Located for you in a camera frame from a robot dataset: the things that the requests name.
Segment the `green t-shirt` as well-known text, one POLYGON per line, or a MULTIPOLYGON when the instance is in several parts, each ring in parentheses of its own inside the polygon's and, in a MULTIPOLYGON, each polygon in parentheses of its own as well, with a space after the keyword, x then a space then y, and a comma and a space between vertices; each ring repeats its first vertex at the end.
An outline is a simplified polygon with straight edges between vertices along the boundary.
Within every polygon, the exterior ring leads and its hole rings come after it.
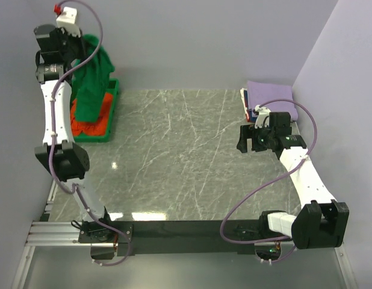
POLYGON ((103 47, 83 67, 73 73, 72 96, 76 100, 75 119, 78 122, 96 122, 110 74, 115 70, 103 47))

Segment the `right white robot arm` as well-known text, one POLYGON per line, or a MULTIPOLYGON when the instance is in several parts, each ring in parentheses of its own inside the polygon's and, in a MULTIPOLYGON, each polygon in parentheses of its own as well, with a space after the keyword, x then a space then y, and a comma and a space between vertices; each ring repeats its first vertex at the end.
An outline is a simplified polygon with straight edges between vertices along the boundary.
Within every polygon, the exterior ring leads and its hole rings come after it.
POLYGON ((337 202, 323 184, 301 135, 293 134, 287 112, 267 113, 254 125, 242 125, 237 149, 247 152, 271 150, 290 173, 299 196, 297 216, 283 211, 264 211, 259 218, 258 235, 264 240, 287 236, 298 249, 339 247, 349 218, 349 208, 337 202))

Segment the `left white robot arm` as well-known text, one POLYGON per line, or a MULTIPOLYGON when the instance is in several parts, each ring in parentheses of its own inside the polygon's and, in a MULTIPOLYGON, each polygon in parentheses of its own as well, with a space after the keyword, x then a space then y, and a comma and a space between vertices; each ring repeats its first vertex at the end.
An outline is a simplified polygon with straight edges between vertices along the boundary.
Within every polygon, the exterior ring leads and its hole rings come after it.
POLYGON ((45 134, 35 156, 77 201, 82 222, 72 226, 92 241, 109 241, 116 232, 89 181, 89 155, 75 142, 72 119, 98 120, 114 66, 94 35, 73 35, 53 24, 36 27, 34 35, 40 48, 36 78, 45 102, 45 134))

